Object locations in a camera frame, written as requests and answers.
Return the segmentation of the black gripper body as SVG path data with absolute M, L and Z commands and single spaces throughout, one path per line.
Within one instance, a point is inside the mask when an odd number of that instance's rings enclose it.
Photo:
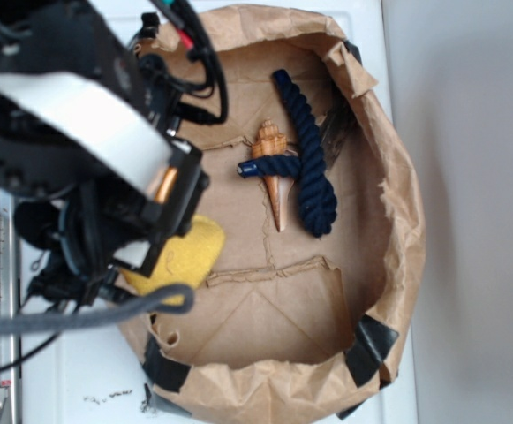
M 209 183 L 198 148 L 176 139 L 172 153 L 152 200 L 109 175 L 72 189 L 59 207 L 49 201 L 20 203 L 15 212 L 18 234 L 49 252 L 46 266 L 28 285 L 28 295 L 90 305 L 121 270 L 152 276 L 163 248 L 191 230 Z

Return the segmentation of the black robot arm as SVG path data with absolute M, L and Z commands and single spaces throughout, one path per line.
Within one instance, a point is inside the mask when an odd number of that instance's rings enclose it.
M 207 174 L 177 136 L 219 125 L 223 69 L 186 1 L 157 1 L 131 46 L 88 1 L 0 1 L 0 188 L 14 226 L 49 254 L 32 296 L 121 303 L 186 234 Z

